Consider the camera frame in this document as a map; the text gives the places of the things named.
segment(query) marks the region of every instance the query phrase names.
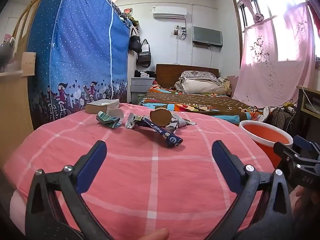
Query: wall-mounted air conditioner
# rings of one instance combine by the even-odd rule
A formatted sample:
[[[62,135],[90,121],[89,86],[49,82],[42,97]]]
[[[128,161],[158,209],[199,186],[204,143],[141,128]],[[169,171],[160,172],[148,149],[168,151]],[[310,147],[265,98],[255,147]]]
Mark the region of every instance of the wall-mounted air conditioner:
[[[155,6],[152,8],[154,18],[185,19],[187,9],[174,6]]]

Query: handbag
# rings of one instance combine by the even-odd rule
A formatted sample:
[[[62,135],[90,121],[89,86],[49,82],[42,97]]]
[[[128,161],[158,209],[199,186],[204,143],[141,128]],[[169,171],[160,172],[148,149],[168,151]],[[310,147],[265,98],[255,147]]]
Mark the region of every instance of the handbag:
[[[138,54],[137,65],[143,67],[150,67],[151,65],[151,52],[150,45],[146,39],[143,40],[141,46],[141,53]]]
[[[134,28],[131,29],[130,39],[129,39],[129,49],[133,50],[136,53],[142,52],[142,45],[140,42],[140,37],[137,35]]]

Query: wooden headboard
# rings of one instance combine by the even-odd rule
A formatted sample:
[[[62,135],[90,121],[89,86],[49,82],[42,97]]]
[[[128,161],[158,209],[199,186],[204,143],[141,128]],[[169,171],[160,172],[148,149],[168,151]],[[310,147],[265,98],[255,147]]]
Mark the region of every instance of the wooden headboard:
[[[156,81],[163,88],[170,88],[178,81],[181,73],[186,70],[207,71],[219,77],[219,70],[216,68],[196,67],[175,64],[157,64],[156,65]]]

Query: human hand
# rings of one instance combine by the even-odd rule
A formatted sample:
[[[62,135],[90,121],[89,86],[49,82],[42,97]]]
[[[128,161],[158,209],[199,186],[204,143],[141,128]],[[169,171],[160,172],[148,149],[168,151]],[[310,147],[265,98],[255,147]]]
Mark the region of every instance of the human hand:
[[[169,238],[169,230],[164,228],[157,230],[149,235],[140,237],[138,240],[167,240]]]
[[[299,213],[310,201],[313,205],[320,203],[320,193],[302,186],[297,186],[294,191],[291,192],[290,200],[292,212]]]

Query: colorful bedspread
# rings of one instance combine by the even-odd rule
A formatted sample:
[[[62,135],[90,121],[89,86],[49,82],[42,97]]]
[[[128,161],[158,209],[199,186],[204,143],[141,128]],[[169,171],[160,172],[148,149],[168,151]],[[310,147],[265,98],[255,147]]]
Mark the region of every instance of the colorful bedspread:
[[[124,121],[130,112],[150,112],[129,104],[120,108]],[[79,111],[35,130],[4,170],[26,200],[37,169],[61,171],[103,140],[107,157],[89,191],[82,194],[102,226],[117,240],[136,240],[161,228],[169,229],[169,240],[202,240],[235,199],[212,158],[212,143],[222,140],[231,153],[259,171],[271,172],[273,167],[267,155],[235,125],[203,114],[179,114],[196,125],[179,128],[176,134],[183,143],[168,148],[151,129],[122,125],[113,130],[100,125],[95,115]],[[243,227],[254,214],[256,197]],[[77,228],[62,195],[58,198],[69,224]]]
[[[139,105],[151,109],[164,107],[171,111],[213,115],[238,125],[242,120],[256,120],[262,114],[257,109],[217,94],[185,94],[153,85]]]

